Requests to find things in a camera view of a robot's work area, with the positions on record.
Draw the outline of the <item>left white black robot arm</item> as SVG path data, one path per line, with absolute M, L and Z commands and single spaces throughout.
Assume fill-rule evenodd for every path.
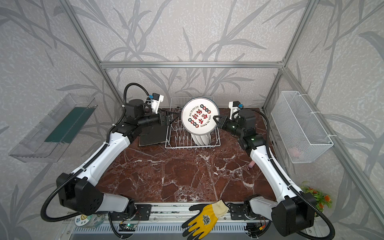
M 124 89 L 139 87 L 145 92 L 146 99 L 123 100 L 123 113 L 119 120 L 108 130 L 102 146 L 82 165 L 70 174 L 62 173 L 57 178 L 57 188 L 48 196 L 41 208 L 41 218 L 45 222 L 61 222 L 78 215 L 90 216 L 109 212 L 131 215 L 135 203 L 121 195 L 102 193 L 97 184 L 108 167 L 143 131 L 152 126 L 169 126 L 170 111 L 160 109 L 164 96 L 149 92 L 138 83 L 130 83 Z M 55 196 L 59 197 L 61 206 L 73 210 L 73 214 L 62 217 L 50 217 L 48 206 Z

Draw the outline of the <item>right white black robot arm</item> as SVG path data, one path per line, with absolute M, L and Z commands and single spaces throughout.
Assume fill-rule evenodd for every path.
M 262 196 L 250 198 L 246 201 L 249 210 L 254 215 L 261 215 L 272 221 L 281 236 L 298 234 L 309 240 L 317 237 L 304 233 L 304 230 L 312 227 L 315 216 L 318 216 L 329 228 L 329 233 L 323 238 L 332 240 L 336 235 L 333 224 L 316 208 L 315 197 L 310 193 L 305 194 L 273 156 L 268 138 L 257 133 L 255 114 L 260 114 L 265 121 L 268 120 L 265 114 L 256 109 L 239 110 L 235 112 L 236 118 L 224 115 L 213 117 L 217 128 L 237 137 L 239 145 L 262 171 L 275 194 L 275 201 Z

